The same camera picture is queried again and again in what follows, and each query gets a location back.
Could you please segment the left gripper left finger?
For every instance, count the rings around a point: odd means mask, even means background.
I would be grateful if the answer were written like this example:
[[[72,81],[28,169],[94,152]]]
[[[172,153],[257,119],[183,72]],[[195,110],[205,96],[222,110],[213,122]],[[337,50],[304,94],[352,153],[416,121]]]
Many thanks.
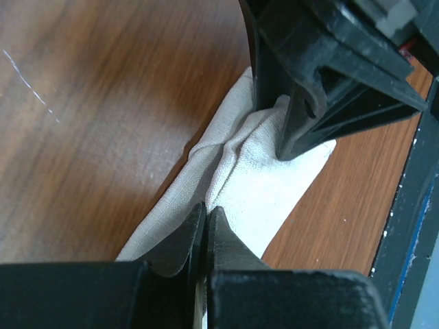
[[[2,328],[201,328],[206,207],[131,261],[1,266]]]

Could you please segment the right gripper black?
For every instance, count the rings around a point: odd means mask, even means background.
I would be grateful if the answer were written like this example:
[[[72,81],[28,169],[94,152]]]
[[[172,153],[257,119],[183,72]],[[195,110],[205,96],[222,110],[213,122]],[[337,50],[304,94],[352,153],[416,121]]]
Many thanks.
[[[438,76],[437,1],[309,1],[308,8],[344,50],[311,81],[292,77],[263,38],[250,1],[240,1],[253,81],[253,108],[290,97],[276,145],[292,160],[329,140],[407,119],[427,102],[406,82],[405,54]]]

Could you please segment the beige cloth napkin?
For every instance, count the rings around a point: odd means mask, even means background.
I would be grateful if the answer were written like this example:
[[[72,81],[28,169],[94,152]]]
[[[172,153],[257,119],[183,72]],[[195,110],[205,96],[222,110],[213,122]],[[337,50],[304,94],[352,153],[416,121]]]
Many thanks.
[[[134,260],[171,234],[198,202],[222,207],[232,231],[262,257],[295,205],[335,149],[327,141],[303,155],[281,161],[275,140],[289,97],[254,111],[252,71],[229,90],[187,163],[132,233],[117,260]]]

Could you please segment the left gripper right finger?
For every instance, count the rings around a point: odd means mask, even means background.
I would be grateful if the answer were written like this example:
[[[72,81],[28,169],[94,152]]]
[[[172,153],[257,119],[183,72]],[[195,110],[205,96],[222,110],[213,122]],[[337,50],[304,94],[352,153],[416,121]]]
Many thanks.
[[[231,230],[224,209],[209,219],[208,328],[387,328],[369,279],[346,270],[275,270]]]

